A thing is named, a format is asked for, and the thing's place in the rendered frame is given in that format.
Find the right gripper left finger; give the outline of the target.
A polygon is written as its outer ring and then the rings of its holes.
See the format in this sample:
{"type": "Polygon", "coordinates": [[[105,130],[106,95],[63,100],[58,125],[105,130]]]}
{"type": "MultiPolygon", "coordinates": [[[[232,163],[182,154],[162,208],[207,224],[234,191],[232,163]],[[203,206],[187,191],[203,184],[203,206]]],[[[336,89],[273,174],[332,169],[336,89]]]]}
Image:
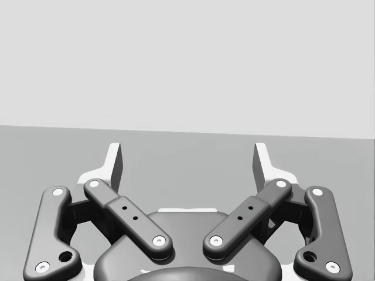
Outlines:
{"type": "Polygon", "coordinates": [[[129,281],[124,266],[103,258],[87,265],[70,243],[77,226],[92,222],[116,246],[127,238],[151,262],[173,255],[172,238],[129,198],[118,194],[123,171],[120,143],[111,143],[104,164],[83,173],[74,189],[46,189],[23,268],[24,281],[129,281]]]}

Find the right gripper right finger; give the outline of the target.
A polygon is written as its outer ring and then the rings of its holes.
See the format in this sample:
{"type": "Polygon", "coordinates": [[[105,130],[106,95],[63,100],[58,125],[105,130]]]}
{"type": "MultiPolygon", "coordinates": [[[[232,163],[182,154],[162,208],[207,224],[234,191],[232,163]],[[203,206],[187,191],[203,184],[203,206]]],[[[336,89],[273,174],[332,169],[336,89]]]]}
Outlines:
{"type": "Polygon", "coordinates": [[[305,241],[293,262],[299,277],[351,280],[353,271],[333,193],[319,186],[302,189],[292,173],[272,165],[264,143],[254,145],[253,174],[258,193],[205,236],[204,255],[220,261],[250,234],[265,243],[288,221],[298,225],[305,241]]]}

